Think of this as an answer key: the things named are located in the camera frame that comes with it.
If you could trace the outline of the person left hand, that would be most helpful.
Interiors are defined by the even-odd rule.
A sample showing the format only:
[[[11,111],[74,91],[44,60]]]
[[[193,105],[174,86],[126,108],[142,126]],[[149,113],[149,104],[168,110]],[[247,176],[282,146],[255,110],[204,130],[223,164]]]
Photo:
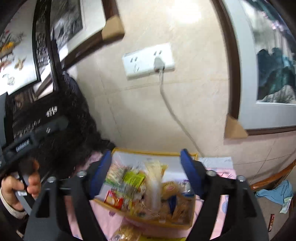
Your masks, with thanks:
[[[32,161],[32,170],[28,178],[29,185],[27,186],[27,193],[37,198],[41,191],[40,175],[38,173],[39,163],[36,160]],[[24,184],[13,176],[3,178],[1,182],[1,193],[7,204],[17,211],[22,211],[23,206],[17,199],[15,191],[25,190]]]

